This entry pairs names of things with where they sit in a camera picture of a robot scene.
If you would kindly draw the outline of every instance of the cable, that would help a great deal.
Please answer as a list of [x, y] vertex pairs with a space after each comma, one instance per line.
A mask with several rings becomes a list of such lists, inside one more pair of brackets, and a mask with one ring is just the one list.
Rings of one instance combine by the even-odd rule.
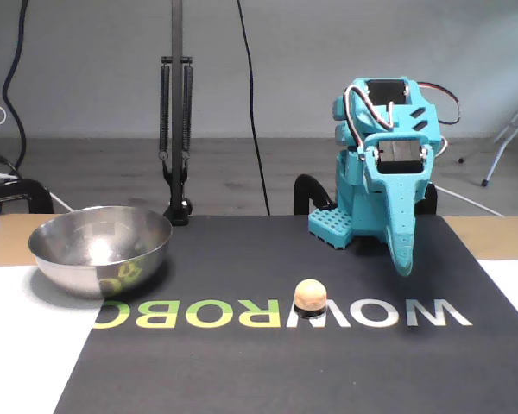
[[388, 117], [389, 122], [386, 122], [385, 119], [378, 113], [376, 108], [374, 107], [374, 104], [372, 101], [370, 101], [369, 97], [359, 88], [357, 85], [351, 84], [349, 85], [345, 91], [344, 91], [344, 109], [345, 109], [345, 118], [347, 120], [347, 126], [349, 127], [349, 130], [351, 134], [353, 135], [353, 138], [357, 142], [358, 147], [363, 147], [363, 139], [361, 138], [361, 135], [355, 128], [355, 123], [353, 122], [353, 118], [351, 117], [351, 91], [354, 91], [364, 102], [367, 109], [369, 110], [369, 113], [372, 115], [372, 117], [386, 130], [390, 130], [394, 127], [394, 119], [393, 119], [393, 108], [394, 103], [390, 102], [388, 103]]
[[50, 193], [50, 197], [52, 197], [55, 201], [57, 201], [59, 204], [61, 204], [67, 211], [69, 211], [71, 213], [74, 212], [74, 209], [69, 207], [69, 205], [65, 201], [62, 201], [58, 196], [53, 194], [51, 191], [49, 191], [49, 193]]
[[449, 147], [449, 141], [442, 135], [441, 139], [443, 140], [443, 148], [439, 150], [437, 154], [435, 154], [435, 158], [438, 158], [440, 155], [442, 155], [446, 150], [447, 147]]
[[440, 91], [445, 93], [447, 96], [449, 96], [453, 101], [455, 101], [455, 104], [457, 105], [458, 115], [457, 119], [453, 122], [448, 121], [441, 121], [438, 119], [439, 123], [442, 123], [444, 125], [456, 125], [460, 121], [460, 103], [458, 102], [458, 98], [455, 96], [454, 93], [449, 91], [448, 89], [444, 88], [443, 86], [433, 84], [431, 82], [418, 82], [418, 86], [420, 88], [428, 88], [428, 89], [435, 89], [436, 91]]
[[9, 167], [9, 169], [11, 170], [10, 175], [16, 175], [19, 179], [22, 179], [22, 175], [19, 173], [19, 171], [17, 171], [16, 166], [14, 166], [11, 162], [8, 161], [8, 159], [3, 157], [2, 155], [0, 155], [0, 164]]
[[0, 110], [3, 113], [2, 121], [0, 121], [0, 125], [2, 125], [4, 122], [6, 122], [6, 118], [8, 117], [8, 114], [6, 113], [6, 110], [0, 106]]
[[498, 216], [498, 217], [504, 217], [504, 215], [502, 215], [501, 213], [497, 212], [497, 211], [494, 211], [492, 209], [490, 209], [489, 207], [485, 207], [484, 205], [481, 205], [480, 203], [476, 203], [475, 201], [472, 201], [470, 200], [469, 198], [466, 198], [464, 196], [461, 196], [460, 194], [457, 194], [456, 192], [452, 192], [452, 191], [449, 191], [449, 190], [446, 190], [445, 188], [441, 188], [439, 186], [435, 186], [436, 189], [438, 189], [439, 191], [441, 192], [444, 192], [445, 194], [448, 194], [452, 197], [455, 197], [455, 198], [458, 198], [459, 200], [463, 200], [465, 201], [466, 203], [469, 203], [469, 204], [472, 204], [472, 205], [475, 205], [476, 207], [478, 207], [479, 209], [482, 209], [482, 210], [485, 210], [489, 213], [491, 213], [492, 215], [494, 216]]
[[238, 4], [238, 13], [240, 14], [240, 22], [242, 23], [242, 34], [243, 34], [243, 43], [245, 44], [245, 50], [248, 54], [248, 67], [250, 69], [250, 122], [251, 122], [251, 133], [253, 134], [253, 142], [256, 147], [256, 155], [257, 155], [257, 164], [259, 165], [259, 174], [261, 176], [261, 185], [262, 185], [262, 195], [265, 199], [265, 208], [267, 209], [267, 216], [270, 216], [270, 207], [268, 206], [268, 196], [267, 196], [267, 186], [265, 185], [265, 177], [262, 172], [262, 162], [261, 162], [261, 154], [259, 153], [259, 144], [257, 142], [257, 134], [256, 134], [256, 122], [253, 111], [253, 66], [251, 65], [251, 53], [250, 53], [250, 45], [248, 43], [248, 35], [245, 30], [245, 23], [243, 22], [243, 12], [242, 12], [242, 4], [240, 0], [237, 0]]
[[13, 62], [11, 63], [11, 68], [9, 69], [8, 76], [3, 83], [2, 89], [2, 98], [6, 103], [6, 106], [11, 112], [11, 115], [16, 120], [17, 128], [19, 129], [19, 135], [21, 136], [21, 151], [19, 153], [19, 157], [15, 163], [16, 169], [19, 169], [21, 164], [23, 163], [23, 159], [25, 158], [25, 153], [27, 151], [27, 136], [25, 135], [25, 128], [23, 127], [23, 123], [21, 122], [21, 118], [17, 115], [16, 109], [13, 107], [8, 98], [8, 89], [9, 84], [11, 83], [11, 79], [13, 79], [14, 74], [16, 73], [17, 66], [19, 65], [19, 59], [21, 58], [21, 53], [23, 49], [23, 38], [25, 35], [25, 15], [27, 14], [28, 0], [22, 0], [21, 11], [19, 13], [19, 27], [17, 32], [17, 48], [16, 54], [14, 56]]

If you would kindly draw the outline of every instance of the white wall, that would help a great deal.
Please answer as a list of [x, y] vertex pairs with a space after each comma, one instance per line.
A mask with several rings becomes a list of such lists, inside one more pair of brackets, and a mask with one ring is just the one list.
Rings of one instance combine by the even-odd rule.
[[[407, 75], [450, 88], [484, 136], [518, 107], [518, 0], [242, 0], [260, 136], [333, 136], [332, 100], [357, 77]], [[0, 85], [21, 0], [0, 0]], [[194, 57], [193, 135], [250, 136], [236, 0], [184, 0]], [[156, 137], [166, 0], [30, 0], [10, 88], [29, 137]], [[434, 98], [440, 117], [453, 106]], [[13, 119], [0, 135], [16, 135]]]

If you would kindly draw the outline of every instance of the stainless steel bowl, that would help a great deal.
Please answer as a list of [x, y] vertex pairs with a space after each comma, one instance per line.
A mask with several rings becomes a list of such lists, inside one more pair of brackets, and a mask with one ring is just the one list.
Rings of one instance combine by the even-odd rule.
[[171, 223], [136, 207], [91, 207], [42, 224], [28, 239], [41, 271], [84, 298], [108, 298], [148, 280], [165, 260]]

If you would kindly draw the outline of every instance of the bowl rim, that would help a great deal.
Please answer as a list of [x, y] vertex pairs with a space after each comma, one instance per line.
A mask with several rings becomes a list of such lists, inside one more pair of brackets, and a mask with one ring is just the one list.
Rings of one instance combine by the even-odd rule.
[[[159, 246], [157, 246], [153, 250], [150, 250], [149, 252], [146, 252], [144, 254], [139, 254], [139, 255], [137, 255], [135, 257], [131, 257], [131, 258], [128, 258], [128, 259], [112, 261], [112, 262], [104, 264], [104, 265], [64, 265], [63, 263], [54, 263], [53, 261], [46, 260], [46, 259], [40, 257], [31, 248], [31, 241], [34, 240], [34, 238], [36, 237], [37, 232], [39, 230], [43, 229], [44, 227], [46, 227], [48, 225], [51, 225], [51, 223], [55, 222], [56, 220], [59, 220], [59, 219], [61, 219], [64, 216], [74, 216], [74, 215], [77, 215], [77, 213], [80, 213], [80, 212], [83, 212], [83, 211], [88, 211], [88, 210], [104, 210], [104, 209], [129, 209], [129, 210], [140, 210], [142, 212], [152, 213], [152, 214], [154, 214], [156, 216], [159, 216], [162, 219], [165, 219], [167, 221], [167, 223], [169, 225], [168, 236], [167, 236], [167, 238], [165, 239], [164, 242], [162, 242]], [[165, 245], [167, 245], [169, 243], [169, 241], [171, 240], [172, 235], [173, 235], [173, 224], [171, 224], [170, 220], [168, 218], [164, 217], [163, 215], [161, 215], [161, 214], [159, 214], [159, 213], [157, 213], [155, 211], [152, 211], [150, 209], [145, 209], [143, 207], [135, 207], [135, 206], [131, 206], [131, 205], [96, 205], [96, 206], [92, 206], [92, 207], [85, 207], [84, 209], [79, 209], [79, 210], [75, 210], [75, 211], [69, 211], [68, 213], [59, 214], [58, 216], [56, 216], [54, 218], [51, 218], [50, 220], [47, 220], [46, 222], [44, 222], [43, 224], [38, 226], [35, 230], [33, 230], [31, 235], [28, 237], [28, 249], [31, 252], [31, 254], [37, 259], [37, 261], [38, 260], [42, 260], [42, 261], [45, 261], [47, 264], [52, 265], [52, 266], [67, 267], [67, 268], [77, 268], [77, 269], [96, 269], [97, 267], [108, 267], [108, 266], [122, 265], [123, 263], [128, 263], [128, 262], [133, 261], [133, 260], [138, 260], [138, 259], [141, 259], [144, 256], [148, 256], [148, 255], [150, 255], [152, 253], [155, 253], [156, 251], [164, 248]]]

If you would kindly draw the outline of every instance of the black table mat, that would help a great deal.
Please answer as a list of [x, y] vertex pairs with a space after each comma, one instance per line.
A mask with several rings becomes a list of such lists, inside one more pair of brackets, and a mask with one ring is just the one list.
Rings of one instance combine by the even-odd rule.
[[[438, 216], [417, 221], [408, 278], [383, 245], [334, 250], [304, 216], [196, 216], [174, 229], [168, 256], [149, 285], [115, 299], [129, 307], [123, 323], [91, 332], [56, 414], [518, 413], [518, 313]], [[294, 288], [308, 278], [325, 285], [340, 323], [329, 311], [324, 327], [288, 327]], [[160, 327], [165, 317], [138, 326], [139, 306], [152, 300], [179, 301], [174, 327]], [[232, 317], [216, 305], [187, 317], [202, 300], [228, 304]], [[280, 327], [242, 324], [246, 300], [277, 303], [270, 319], [251, 320], [278, 314]], [[118, 314], [105, 306], [97, 321]], [[230, 321], [194, 326], [221, 315]], [[389, 326], [367, 326], [376, 323]]]

